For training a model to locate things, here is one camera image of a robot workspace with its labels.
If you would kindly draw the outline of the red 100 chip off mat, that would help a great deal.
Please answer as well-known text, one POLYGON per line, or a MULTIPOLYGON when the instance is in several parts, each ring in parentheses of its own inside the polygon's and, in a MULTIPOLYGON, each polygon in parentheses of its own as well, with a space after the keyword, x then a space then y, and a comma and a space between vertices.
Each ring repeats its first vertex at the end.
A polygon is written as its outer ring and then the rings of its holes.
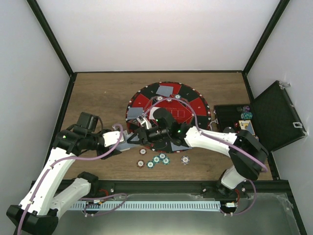
POLYGON ((145 148, 140 149, 139 151, 140 155, 145 155, 147 153, 147 150, 145 148))

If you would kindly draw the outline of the blue card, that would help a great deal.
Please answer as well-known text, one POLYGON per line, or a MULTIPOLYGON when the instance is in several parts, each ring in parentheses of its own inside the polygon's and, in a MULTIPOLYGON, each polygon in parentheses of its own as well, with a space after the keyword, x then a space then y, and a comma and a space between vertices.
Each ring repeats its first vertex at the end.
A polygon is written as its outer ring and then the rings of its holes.
POLYGON ((127 111, 126 120, 137 119, 143 113, 142 107, 130 107, 127 111))
POLYGON ((162 86, 160 85, 159 88, 156 91, 157 95, 169 97, 173 94, 174 87, 172 86, 162 86))
POLYGON ((185 151, 185 150, 188 150, 188 149, 192 149, 191 147, 188 147, 188 146, 183 146, 183 145, 175 145, 174 143, 171 143, 171 148, 172 148, 172 151, 185 151))

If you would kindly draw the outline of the red poker chip stack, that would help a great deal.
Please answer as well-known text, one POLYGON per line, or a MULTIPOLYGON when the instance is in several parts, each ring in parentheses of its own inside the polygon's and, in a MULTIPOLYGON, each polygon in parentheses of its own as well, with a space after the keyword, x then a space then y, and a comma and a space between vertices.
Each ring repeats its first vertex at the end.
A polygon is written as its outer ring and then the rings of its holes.
POLYGON ((143 160, 138 160, 136 165, 138 168, 143 168, 145 166, 145 162, 143 160))

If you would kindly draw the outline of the blue backed card deck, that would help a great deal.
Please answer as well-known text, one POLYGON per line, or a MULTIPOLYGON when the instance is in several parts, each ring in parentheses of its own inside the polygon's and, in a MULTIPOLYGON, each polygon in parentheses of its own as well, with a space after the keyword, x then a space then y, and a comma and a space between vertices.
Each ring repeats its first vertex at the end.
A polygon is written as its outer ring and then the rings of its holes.
POLYGON ((121 141, 118 146, 116 147, 116 150, 118 151, 126 151, 131 149, 131 145, 127 142, 127 140, 129 139, 130 134, 128 133, 128 131, 123 131, 123 141, 121 141))

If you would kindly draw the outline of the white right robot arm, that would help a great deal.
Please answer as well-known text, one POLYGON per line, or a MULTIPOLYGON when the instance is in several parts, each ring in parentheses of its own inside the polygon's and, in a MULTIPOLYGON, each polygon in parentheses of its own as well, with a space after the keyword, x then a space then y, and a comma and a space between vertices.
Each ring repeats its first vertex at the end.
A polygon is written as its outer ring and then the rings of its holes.
POLYGON ((156 126, 152 126, 145 117, 138 117, 140 127, 127 142, 149 146, 154 151, 165 151, 170 144, 203 148, 229 157, 233 165, 223 172, 217 182, 216 191, 222 197, 229 197, 240 183, 255 181, 263 170, 267 170, 265 160, 268 151, 247 130, 221 133, 200 129, 197 125, 178 123, 164 108, 156 109, 153 117, 156 126))

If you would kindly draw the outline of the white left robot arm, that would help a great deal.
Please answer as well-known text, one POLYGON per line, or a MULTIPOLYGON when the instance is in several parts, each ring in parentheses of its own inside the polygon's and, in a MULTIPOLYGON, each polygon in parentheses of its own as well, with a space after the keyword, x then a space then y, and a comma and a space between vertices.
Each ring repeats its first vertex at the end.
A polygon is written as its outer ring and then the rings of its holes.
POLYGON ((75 161, 92 161, 112 155, 124 140, 123 127, 113 129, 96 126, 100 117, 82 112, 78 121, 56 135, 49 158, 29 193, 18 205, 9 206, 6 215, 16 225, 15 234, 25 231, 32 235, 51 235, 61 216, 85 196, 100 192, 99 178, 82 172, 62 192, 57 189, 75 161))

